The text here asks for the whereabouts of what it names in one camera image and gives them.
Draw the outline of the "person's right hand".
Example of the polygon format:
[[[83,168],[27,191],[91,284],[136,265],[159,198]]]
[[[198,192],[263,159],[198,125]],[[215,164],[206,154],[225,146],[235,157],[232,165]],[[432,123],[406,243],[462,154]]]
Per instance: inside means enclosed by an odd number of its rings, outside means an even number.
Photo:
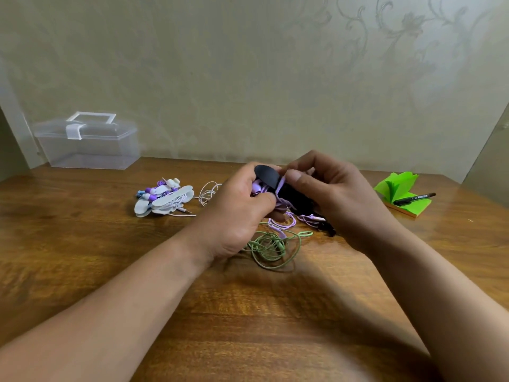
[[[397,242],[403,227],[382,203],[359,169],[312,150],[279,170],[308,173],[323,182],[323,198],[313,199],[321,214],[353,249],[374,254]]]

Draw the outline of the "person's left hand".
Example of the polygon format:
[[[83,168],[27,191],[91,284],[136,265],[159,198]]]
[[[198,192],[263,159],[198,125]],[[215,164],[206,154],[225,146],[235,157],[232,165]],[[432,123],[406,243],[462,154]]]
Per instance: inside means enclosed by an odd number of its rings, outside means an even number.
[[[172,240],[176,262],[183,268],[203,271],[214,260],[237,254],[253,237],[258,224],[249,224],[243,215],[244,202],[251,197],[256,179],[255,167],[249,162],[227,179],[205,208]]]

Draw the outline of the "purple wired earphones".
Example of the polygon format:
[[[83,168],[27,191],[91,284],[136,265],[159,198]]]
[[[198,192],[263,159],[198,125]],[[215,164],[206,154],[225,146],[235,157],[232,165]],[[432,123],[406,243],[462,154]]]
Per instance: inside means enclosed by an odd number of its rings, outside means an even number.
[[[251,196],[255,197],[264,192],[273,193],[277,200],[276,209],[286,211],[284,223],[268,219],[269,226],[274,230],[289,230],[296,225],[297,221],[301,221],[309,227],[327,231],[331,236],[335,235],[331,224],[323,216],[315,213],[314,202],[286,183],[284,177],[262,178],[257,176],[252,184]]]

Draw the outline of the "person's right forearm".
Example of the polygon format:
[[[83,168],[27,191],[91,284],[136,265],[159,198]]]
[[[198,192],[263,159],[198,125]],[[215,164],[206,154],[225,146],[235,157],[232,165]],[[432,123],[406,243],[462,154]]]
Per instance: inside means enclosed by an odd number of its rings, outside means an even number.
[[[363,240],[444,380],[509,382],[508,310],[400,224]]]

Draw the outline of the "person's left forearm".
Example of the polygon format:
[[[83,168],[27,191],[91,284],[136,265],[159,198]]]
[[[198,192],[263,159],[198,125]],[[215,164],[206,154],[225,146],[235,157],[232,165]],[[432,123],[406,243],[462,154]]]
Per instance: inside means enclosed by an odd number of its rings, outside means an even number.
[[[201,236],[181,231],[0,348],[0,382],[128,382],[212,259]]]

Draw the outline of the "green sticky note pad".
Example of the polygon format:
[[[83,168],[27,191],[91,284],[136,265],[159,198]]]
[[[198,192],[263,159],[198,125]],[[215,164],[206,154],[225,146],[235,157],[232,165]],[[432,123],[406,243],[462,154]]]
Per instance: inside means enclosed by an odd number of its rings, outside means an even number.
[[[392,205],[392,203],[397,199],[421,195],[411,192],[418,177],[419,174],[412,172],[391,173],[387,178],[376,184],[374,190],[388,208],[412,218],[417,218],[431,204],[431,199],[423,199],[402,207]]]

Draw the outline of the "pile of white-wrapped earphones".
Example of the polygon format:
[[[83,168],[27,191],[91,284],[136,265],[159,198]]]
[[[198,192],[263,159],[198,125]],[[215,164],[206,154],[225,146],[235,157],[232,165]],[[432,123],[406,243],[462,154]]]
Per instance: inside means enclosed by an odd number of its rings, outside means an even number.
[[[151,213],[179,218],[195,217],[194,213],[185,208],[193,198],[193,186],[182,186],[178,178],[161,179],[156,186],[136,193],[137,202],[133,211],[137,218],[144,218]]]

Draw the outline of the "black marker pen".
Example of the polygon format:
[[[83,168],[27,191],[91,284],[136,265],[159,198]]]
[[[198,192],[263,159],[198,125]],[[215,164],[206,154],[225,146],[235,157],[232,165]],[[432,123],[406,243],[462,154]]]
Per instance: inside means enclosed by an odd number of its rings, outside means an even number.
[[[412,196],[412,197],[407,197],[407,198],[403,198],[403,199],[397,199],[397,200],[395,200],[392,203],[392,205],[402,207],[402,206],[406,206],[406,205],[412,204],[412,203],[414,203],[416,201],[421,201],[423,199],[430,199],[430,198],[432,198],[434,196],[436,196],[436,193],[435,192],[431,192],[431,193],[422,194],[422,195],[418,195],[418,196]]]

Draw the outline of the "clear plastic storage box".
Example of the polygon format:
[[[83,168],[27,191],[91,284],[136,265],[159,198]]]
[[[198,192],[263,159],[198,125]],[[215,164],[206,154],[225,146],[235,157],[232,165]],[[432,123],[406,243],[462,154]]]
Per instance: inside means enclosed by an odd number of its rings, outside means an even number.
[[[141,156],[136,124],[114,113],[77,111],[36,123],[33,134],[51,167],[125,170]]]

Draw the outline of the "green wired earphones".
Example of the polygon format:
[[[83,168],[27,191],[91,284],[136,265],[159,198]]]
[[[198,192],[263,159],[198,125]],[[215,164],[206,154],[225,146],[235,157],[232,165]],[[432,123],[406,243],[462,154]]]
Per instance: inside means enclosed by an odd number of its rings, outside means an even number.
[[[303,239],[313,234],[312,231],[279,229],[256,231],[239,253],[250,256],[264,270],[280,271],[294,262],[301,251]]]

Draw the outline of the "white wired earphones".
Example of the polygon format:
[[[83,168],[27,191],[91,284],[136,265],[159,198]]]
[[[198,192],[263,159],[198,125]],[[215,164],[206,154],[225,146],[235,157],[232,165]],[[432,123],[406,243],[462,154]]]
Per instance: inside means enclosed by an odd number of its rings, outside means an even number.
[[[201,206],[206,206],[209,201],[213,198],[213,196],[218,192],[218,190],[221,188],[222,183],[217,183],[215,181],[209,181],[207,182],[202,189],[200,190],[200,193],[194,197],[194,199],[197,199]]]

